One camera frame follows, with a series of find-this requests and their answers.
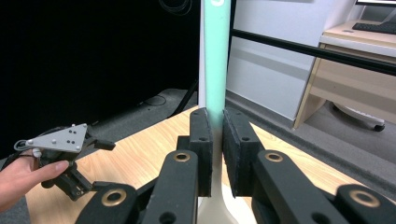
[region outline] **human hand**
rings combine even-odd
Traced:
[[[0,212],[12,207],[35,185],[60,175],[68,166],[68,161],[57,161],[37,169],[36,158],[17,158],[0,172]]]

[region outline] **gray floor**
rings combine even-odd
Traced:
[[[138,107],[131,108],[93,126],[100,138],[118,141],[170,116],[181,101],[184,90],[165,90]],[[185,109],[197,104],[196,93]],[[352,119],[326,103],[297,130],[289,120],[227,92],[226,106],[248,115],[251,122],[297,148],[351,175],[363,184],[396,200],[396,126],[386,124],[381,133],[367,123]],[[0,223],[29,223],[26,201],[22,199],[9,211],[0,214]]]

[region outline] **computer monitor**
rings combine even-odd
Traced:
[[[357,0],[356,5],[396,7],[396,1],[395,0]]]

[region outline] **black backdrop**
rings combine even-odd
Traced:
[[[159,0],[1,0],[0,14],[1,158],[17,140],[108,118],[198,78],[196,0],[184,16]]]

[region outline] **wooden table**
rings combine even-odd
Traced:
[[[348,21],[325,31],[320,47],[396,63],[396,35],[352,30]],[[326,100],[396,123],[396,77],[317,58],[293,127],[298,128]]]
[[[91,182],[110,181],[140,188],[157,177],[164,157],[176,149],[177,137],[190,135],[189,116],[195,109],[197,107],[120,140],[112,151],[98,150],[78,160],[78,170]],[[252,126],[267,149],[288,154],[317,187],[334,194],[339,185],[359,184],[282,139]],[[223,183],[228,184],[226,175],[222,179]],[[26,195],[31,222],[74,223],[93,194],[90,192],[73,202],[56,187],[43,189],[37,185]]]

